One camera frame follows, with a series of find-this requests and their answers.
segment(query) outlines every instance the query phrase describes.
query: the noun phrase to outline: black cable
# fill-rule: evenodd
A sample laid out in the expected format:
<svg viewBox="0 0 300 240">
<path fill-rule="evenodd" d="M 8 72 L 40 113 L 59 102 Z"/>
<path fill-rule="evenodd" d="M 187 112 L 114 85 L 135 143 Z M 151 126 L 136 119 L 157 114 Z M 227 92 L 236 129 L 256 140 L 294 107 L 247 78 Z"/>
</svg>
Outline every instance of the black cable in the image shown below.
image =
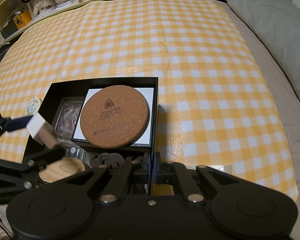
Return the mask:
<svg viewBox="0 0 300 240">
<path fill-rule="evenodd" d="M 5 228 L 3 226 L 0 225 L 0 228 L 3 229 L 3 231 L 8 235 L 9 239 L 11 239 L 11 236 L 9 235 L 9 233 L 5 230 Z"/>
</svg>

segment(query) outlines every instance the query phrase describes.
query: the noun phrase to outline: yellow box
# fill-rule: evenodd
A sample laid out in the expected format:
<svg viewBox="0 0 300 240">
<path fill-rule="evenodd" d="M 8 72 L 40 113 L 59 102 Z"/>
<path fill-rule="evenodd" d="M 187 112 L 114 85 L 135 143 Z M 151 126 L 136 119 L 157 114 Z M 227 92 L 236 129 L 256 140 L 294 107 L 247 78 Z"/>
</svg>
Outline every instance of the yellow box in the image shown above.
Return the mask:
<svg viewBox="0 0 300 240">
<path fill-rule="evenodd" d="M 20 16 L 15 17 L 13 20 L 14 20 L 16 27 L 18 29 L 21 29 L 32 20 L 32 17 L 31 17 L 30 11 L 27 9 Z"/>
</svg>

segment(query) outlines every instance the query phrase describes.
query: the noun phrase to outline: gingham tablecloth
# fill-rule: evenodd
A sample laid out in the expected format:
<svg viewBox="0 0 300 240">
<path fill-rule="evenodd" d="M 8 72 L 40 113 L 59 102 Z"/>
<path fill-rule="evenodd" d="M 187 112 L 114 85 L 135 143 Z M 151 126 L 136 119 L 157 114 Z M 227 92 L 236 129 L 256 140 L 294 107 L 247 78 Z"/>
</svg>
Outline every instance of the gingham tablecloth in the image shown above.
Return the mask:
<svg viewBox="0 0 300 240">
<path fill-rule="evenodd" d="M 285 132 L 261 71 L 228 14 L 212 0 L 95 1 L 43 20 L 0 63 L 0 112 L 25 114 L 52 82 L 158 76 L 156 150 L 184 164 L 298 191 Z M 22 160 L 26 130 L 0 139 Z"/>
</svg>

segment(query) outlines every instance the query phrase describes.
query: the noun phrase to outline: white eraser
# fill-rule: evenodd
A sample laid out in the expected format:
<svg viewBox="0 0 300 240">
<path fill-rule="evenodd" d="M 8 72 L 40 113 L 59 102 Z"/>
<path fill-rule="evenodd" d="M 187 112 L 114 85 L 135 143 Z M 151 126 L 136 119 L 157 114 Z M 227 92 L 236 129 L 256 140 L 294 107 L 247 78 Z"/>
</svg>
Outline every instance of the white eraser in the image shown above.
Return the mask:
<svg viewBox="0 0 300 240">
<path fill-rule="evenodd" d="M 38 133 L 43 127 L 51 134 L 54 134 L 53 127 L 39 113 L 33 115 L 31 120 L 26 125 L 26 128 L 29 131 L 31 137 L 41 145 L 43 145 L 44 143 L 38 136 Z"/>
</svg>

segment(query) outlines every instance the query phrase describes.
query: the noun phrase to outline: wooden disc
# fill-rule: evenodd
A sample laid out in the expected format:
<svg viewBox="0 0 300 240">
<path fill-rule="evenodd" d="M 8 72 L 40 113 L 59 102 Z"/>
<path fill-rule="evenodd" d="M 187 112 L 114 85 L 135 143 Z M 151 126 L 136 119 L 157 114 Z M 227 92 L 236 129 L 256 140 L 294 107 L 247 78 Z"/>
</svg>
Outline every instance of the wooden disc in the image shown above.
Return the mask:
<svg viewBox="0 0 300 240">
<path fill-rule="evenodd" d="M 82 161 L 76 158 L 63 157 L 61 160 L 46 166 L 39 172 L 40 178 L 45 182 L 55 182 L 60 179 L 85 171 Z"/>
<path fill-rule="evenodd" d="M 138 139 L 149 122 L 149 107 L 136 89 L 116 85 L 96 92 L 82 109 L 80 126 L 93 145 L 112 149 Z"/>
</svg>

